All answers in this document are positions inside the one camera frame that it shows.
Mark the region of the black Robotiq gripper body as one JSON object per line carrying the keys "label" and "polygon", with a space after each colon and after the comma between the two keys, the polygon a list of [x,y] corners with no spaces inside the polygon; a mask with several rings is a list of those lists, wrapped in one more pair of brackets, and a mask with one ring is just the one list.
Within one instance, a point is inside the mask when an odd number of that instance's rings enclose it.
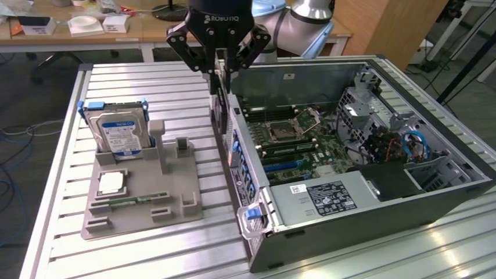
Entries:
{"label": "black Robotiq gripper body", "polygon": [[255,20],[251,1],[189,1],[185,26],[203,46],[199,70],[213,72],[216,50],[227,51],[227,71],[237,71],[247,57],[240,43],[249,34]]}

